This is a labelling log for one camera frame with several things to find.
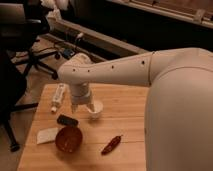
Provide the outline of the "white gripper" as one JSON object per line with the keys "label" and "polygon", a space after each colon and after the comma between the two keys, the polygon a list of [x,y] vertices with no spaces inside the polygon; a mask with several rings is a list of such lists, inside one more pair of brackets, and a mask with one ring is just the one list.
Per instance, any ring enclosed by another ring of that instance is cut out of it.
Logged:
{"label": "white gripper", "polygon": [[92,92],[88,83],[70,85],[72,114],[76,113],[78,105],[87,104],[87,110],[90,113],[95,112],[94,104],[92,102]]}

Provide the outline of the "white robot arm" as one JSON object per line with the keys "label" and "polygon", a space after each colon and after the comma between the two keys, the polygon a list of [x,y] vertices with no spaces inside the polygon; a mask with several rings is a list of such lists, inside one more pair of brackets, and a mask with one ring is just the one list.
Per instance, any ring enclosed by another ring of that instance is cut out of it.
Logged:
{"label": "white robot arm", "polygon": [[91,102],[91,83],[147,87],[147,171],[213,171],[213,52],[180,48],[100,63],[78,53],[58,75],[74,106]]}

